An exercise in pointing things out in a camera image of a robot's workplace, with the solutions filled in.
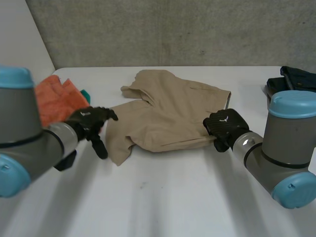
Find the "light blue end cap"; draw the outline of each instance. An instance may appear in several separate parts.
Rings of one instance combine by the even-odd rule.
[[[26,189],[30,183],[30,175],[20,163],[0,154],[0,197],[12,197]]]
[[[0,88],[27,89],[33,87],[34,83],[28,69],[0,65]]]
[[[275,186],[271,196],[288,209],[305,206],[316,198],[316,176],[310,172],[289,176]]]
[[[316,93],[286,90],[274,94],[269,112],[280,118],[303,119],[316,116]]]

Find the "black garment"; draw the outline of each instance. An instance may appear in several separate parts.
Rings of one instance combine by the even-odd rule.
[[[284,90],[308,90],[316,92],[316,74],[297,68],[281,67],[282,78],[270,78],[267,81],[269,94]]]

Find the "white table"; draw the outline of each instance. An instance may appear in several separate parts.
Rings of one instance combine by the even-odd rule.
[[[230,90],[230,108],[264,134],[262,89],[279,67],[64,68],[55,74],[85,89],[93,106],[111,107],[130,101],[120,87],[141,69],[167,69]],[[213,146],[155,154],[135,146],[116,167],[82,142],[71,169],[51,169],[19,196],[0,200],[2,237],[314,237],[315,220],[315,201],[282,208],[230,152]]]

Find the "orange towel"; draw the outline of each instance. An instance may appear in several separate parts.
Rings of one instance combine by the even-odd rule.
[[[67,79],[60,83],[59,77],[51,75],[35,88],[42,126],[64,121],[75,110],[89,106],[84,96]]]

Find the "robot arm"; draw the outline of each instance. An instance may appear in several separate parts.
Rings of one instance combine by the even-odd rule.
[[[214,146],[233,154],[285,208],[299,208],[316,198],[316,176],[308,171],[316,145],[316,93],[283,91],[271,99],[264,138],[249,130],[233,109],[203,121]]]
[[[98,134],[106,120],[118,120],[112,110],[80,109],[65,122],[42,128],[25,68],[0,67],[0,99],[0,197],[16,195],[52,167],[71,167],[83,139],[92,142],[100,158],[107,157]]]

